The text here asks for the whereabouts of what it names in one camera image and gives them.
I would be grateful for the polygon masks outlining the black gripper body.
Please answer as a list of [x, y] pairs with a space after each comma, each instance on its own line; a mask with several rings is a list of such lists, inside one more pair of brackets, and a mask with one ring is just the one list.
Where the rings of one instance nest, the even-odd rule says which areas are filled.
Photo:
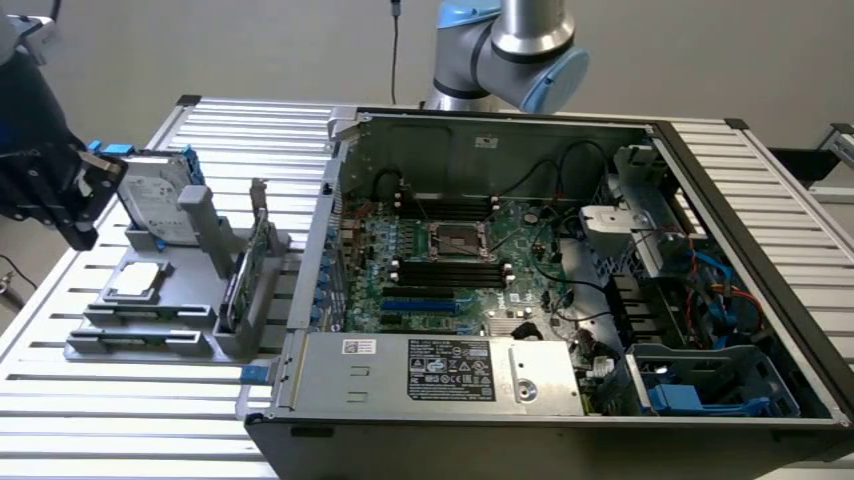
[[2, 145], [2, 215], [63, 235], [94, 235], [121, 184], [121, 158], [78, 142]]

